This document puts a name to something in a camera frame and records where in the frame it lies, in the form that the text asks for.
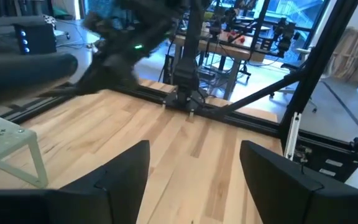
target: black metal frame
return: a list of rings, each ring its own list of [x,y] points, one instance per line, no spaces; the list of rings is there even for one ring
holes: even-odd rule
[[[17,110],[12,110],[0,115],[0,117],[16,124],[22,124],[72,98],[73,96],[60,96],[34,100],[27,105],[21,106]]]
[[[224,116],[216,116],[216,114],[214,113],[206,112],[218,109],[218,107],[213,105],[204,105],[200,110],[195,111],[195,115],[204,116],[210,119],[214,119],[216,121],[220,121],[244,129],[249,129],[251,131],[265,134],[274,138],[279,138],[281,139],[283,148],[285,148],[291,118],[295,114],[295,112],[303,112],[326,64],[329,61],[331,54],[334,51],[335,46],[339,42],[339,39],[341,38],[342,33],[344,32],[347,23],[352,16],[352,13],[356,9],[357,4],[358,0],[337,0],[337,3],[326,24],[326,27],[321,34],[320,41],[317,43],[316,47],[309,56],[308,63],[305,66],[305,75],[300,80],[298,88],[296,89],[295,94],[293,95],[293,98],[291,99],[291,102],[288,105],[288,109],[280,124],[237,112],[225,113]],[[145,86],[140,86],[136,90],[130,90],[120,86],[117,87],[115,90],[158,104],[163,104],[164,99],[168,95],[168,93],[154,90]],[[55,100],[51,101],[46,105],[34,108],[33,111],[35,112],[30,113],[30,111],[27,111],[26,113],[39,114],[40,110],[45,111],[53,106],[56,106],[58,103],[68,100],[69,98],[70,97],[55,98]],[[15,118],[15,120],[16,122],[20,123],[25,121],[26,119],[29,119],[32,116],[26,115],[22,116],[21,118]],[[307,132],[304,130],[300,130],[299,132],[298,143],[312,148],[327,150],[333,154],[337,154],[340,156],[354,156],[351,152],[351,148],[348,142],[338,141],[335,139],[328,138],[326,136],[321,136],[319,134]]]
[[[321,20],[323,18],[323,14],[324,14],[325,10],[327,9],[329,2],[330,2],[330,0],[325,0],[323,2],[323,6],[320,9],[320,11],[318,13],[318,16],[317,16],[317,20],[314,22],[312,28],[295,26],[295,30],[309,32],[309,36],[305,40],[305,44],[304,44],[303,47],[307,47],[307,46],[310,45],[310,42],[311,42],[312,38],[314,37],[314,34],[316,33],[316,30],[317,30],[317,28],[319,26],[319,23],[321,22]],[[262,10],[260,12],[260,15],[262,15],[262,16],[259,16],[259,18],[257,19],[257,28],[259,28],[259,31],[257,32],[257,30],[256,30],[254,32],[254,34],[245,34],[246,36],[249,36],[249,37],[257,37],[256,40],[255,40],[255,43],[254,43],[254,40],[252,41],[251,47],[239,46],[239,45],[235,45],[235,44],[232,44],[232,43],[229,43],[229,42],[221,42],[221,44],[222,45],[228,45],[228,46],[231,46],[231,47],[238,47],[238,48],[242,48],[242,49],[246,49],[246,50],[252,50],[254,52],[262,53],[262,54],[265,54],[265,55],[271,55],[271,56],[274,56],[274,57],[278,57],[276,53],[273,53],[273,52],[270,52],[270,51],[267,51],[267,50],[255,49],[256,42],[257,42],[257,39],[259,38],[260,29],[262,28],[262,26],[264,24],[267,24],[267,25],[276,25],[277,24],[276,22],[265,21],[265,16],[266,16],[269,4],[270,4],[270,0],[265,0],[264,1],[264,5],[262,6]],[[220,70],[223,69],[225,61],[226,61],[226,57],[222,57],[221,63],[219,64],[219,69]]]

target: glass wall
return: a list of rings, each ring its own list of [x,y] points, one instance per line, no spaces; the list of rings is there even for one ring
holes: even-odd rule
[[[297,32],[300,39],[293,43],[290,51],[285,54],[285,58],[280,59],[286,63],[293,63],[299,59],[297,48],[307,48],[310,44],[316,24],[321,19],[329,0],[271,0],[265,16],[265,26],[273,25],[281,18],[286,18],[288,22],[296,23]],[[264,0],[257,0],[255,7],[246,11],[247,17],[258,18],[262,10]]]

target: concrete floor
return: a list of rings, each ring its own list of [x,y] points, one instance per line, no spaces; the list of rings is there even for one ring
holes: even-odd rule
[[[68,31],[71,35],[70,40],[59,39],[58,44],[80,44],[80,43],[93,43],[97,40],[93,34],[86,32],[85,30],[76,29],[76,26],[67,23],[58,23],[58,29]],[[76,82],[86,70],[91,61],[91,51],[86,47],[75,46],[78,49],[71,47],[59,47],[59,52],[69,52],[75,55],[79,61],[79,68],[74,76],[71,78],[71,82]],[[135,71],[141,78],[148,78],[151,80],[158,80],[160,71],[165,61],[165,54],[167,53],[168,46],[162,44],[159,49],[150,58],[142,59],[136,66]],[[170,54],[174,54],[174,47],[172,47]],[[218,62],[219,57],[216,55],[213,62]],[[228,59],[225,67],[231,67],[231,61]],[[283,78],[288,71],[275,68],[273,66],[255,67],[249,65],[248,71],[252,74],[248,83],[245,84],[246,78],[240,78],[231,95],[230,101],[237,101],[243,97],[246,97],[278,80]],[[318,83],[313,93],[313,101],[318,105],[317,113],[312,113],[313,106],[308,104],[305,111],[302,114],[301,129],[318,133],[323,136],[328,136],[334,139],[342,141],[351,141],[354,137],[358,137],[358,123],[352,119],[349,112],[356,117],[358,121],[358,93],[356,86],[352,86],[347,83],[340,82],[333,78],[328,78],[323,82]],[[344,105],[340,104],[338,99],[329,90],[332,89],[337,97],[343,101]],[[219,90],[215,93],[217,96],[223,95]],[[287,104],[290,102],[292,95],[284,95],[282,93],[276,93],[274,98],[269,96],[248,105],[251,108],[262,109],[271,111],[278,115],[279,120],[282,119]],[[353,185],[358,188],[358,171],[348,180],[347,184]]]

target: metal bar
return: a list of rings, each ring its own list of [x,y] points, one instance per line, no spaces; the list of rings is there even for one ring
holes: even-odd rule
[[[358,0],[337,0],[316,47],[308,57],[305,66],[307,74],[299,82],[280,124],[282,143],[287,140],[292,115],[295,112],[302,113],[309,102],[310,96],[357,5]]]
[[[231,69],[229,80],[227,81],[226,89],[224,91],[224,96],[223,96],[224,100],[228,100],[231,96],[231,93],[234,90],[237,81],[237,74],[239,73],[239,69],[240,69],[240,63],[241,63],[241,59],[235,58],[233,61],[233,67]]]
[[[84,0],[78,0],[80,2],[80,8],[82,6],[82,3]],[[48,13],[50,16],[55,17],[55,13],[53,12],[53,0],[46,0],[47,4],[48,4]]]
[[[79,7],[80,7],[80,19],[84,19],[85,15],[86,15],[85,0],[78,0],[78,1],[79,1]]]
[[[46,93],[42,93],[39,97],[76,96],[79,91],[80,90],[74,86],[65,87],[65,88],[55,88]]]
[[[299,130],[299,138],[304,139],[305,141],[309,139],[310,141],[318,142],[323,147],[331,146],[336,149],[341,149],[340,151],[342,151],[343,153],[348,153],[352,150],[349,142],[340,141],[305,130]]]
[[[269,7],[269,3],[270,3],[270,0],[264,1],[264,5],[262,6],[262,10],[259,14],[259,18],[257,19],[257,25],[255,28],[254,38],[252,39],[252,43],[251,43],[251,47],[250,47],[251,53],[256,48],[256,43],[258,41],[260,30],[261,30],[264,20],[265,20],[265,16],[266,16],[267,8]]]
[[[139,86],[138,89],[136,90],[130,90],[122,86],[116,86],[114,88],[114,91],[118,91],[119,93],[127,94],[136,98],[140,98],[158,104],[162,104],[163,99],[168,96],[168,93],[154,90],[146,86]]]
[[[175,71],[175,68],[178,65],[179,60],[181,59],[181,53],[183,51],[183,47],[176,44],[175,46],[175,58],[173,58],[173,71]],[[171,76],[171,85],[173,85],[173,76]]]
[[[200,53],[200,59],[198,60],[198,66],[202,66],[204,63],[205,52]]]
[[[26,103],[25,105],[21,106],[21,108],[17,108],[17,109],[14,109],[14,108],[10,108],[12,109],[11,111],[8,111],[6,113],[4,113],[3,115],[1,115],[0,117],[3,117],[3,118],[6,118],[6,117],[9,117],[9,116],[12,116],[16,113],[20,113],[20,112],[23,112],[25,111],[27,108],[31,107],[31,106],[34,106],[36,105],[37,103],[40,103],[42,102],[43,99],[36,99],[34,101],[31,101],[30,103]]]

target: wooden tabletop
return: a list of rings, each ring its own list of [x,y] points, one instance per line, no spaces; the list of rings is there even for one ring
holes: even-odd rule
[[[142,80],[142,84],[173,90],[172,86],[148,80]],[[277,120],[265,111],[241,111]],[[113,91],[74,98],[24,126],[37,132],[48,187],[56,189],[140,140],[149,140],[149,180],[137,222],[140,224],[261,223],[242,173],[240,143],[248,139],[282,152],[278,139],[199,116],[190,119],[185,113]],[[7,162],[35,173],[26,149]],[[0,170],[0,188],[34,187]]]
[[[227,42],[227,32],[222,31],[219,35],[219,40]],[[240,43],[239,41],[236,41],[234,44],[238,45],[240,47],[250,47],[252,43],[252,37],[244,36],[245,41],[244,43]],[[186,37],[184,35],[176,35],[175,40],[173,41],[174,44],[179,46],[184,46]],[[207,47],[207,41],[201,40],[198,46],[198,50],[205,51]],[[250,56],[250,51],[246,49],[242,49],[239,47],[233,47],[228,46],[224,44],[215,44],[215,43],[209,43],[209,52],[217,53],[222,56],[228,56],[240,60],[248,60]],[[263,61],[263,56],[261,57],[260,53],[254,53],[252,54],[252,60],[255,62]]]

